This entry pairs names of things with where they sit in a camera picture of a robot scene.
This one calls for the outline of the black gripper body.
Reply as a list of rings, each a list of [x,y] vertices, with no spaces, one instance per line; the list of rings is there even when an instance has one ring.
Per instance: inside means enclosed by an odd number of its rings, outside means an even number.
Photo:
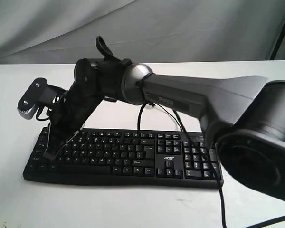
[[[97,83],[74,82],[50,112],[49,144],[62,145],[69,140],[101,102]]]

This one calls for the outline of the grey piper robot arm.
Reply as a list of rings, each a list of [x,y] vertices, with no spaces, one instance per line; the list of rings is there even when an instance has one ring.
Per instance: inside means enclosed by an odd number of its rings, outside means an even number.
[[[158,75],[129,59],[80,59],[73,84],[51,109],[44,156],[56,158],[105,97],[159,103],[198,119],[206,147],[215,147],[235,180],[285,201],[285,80]]]

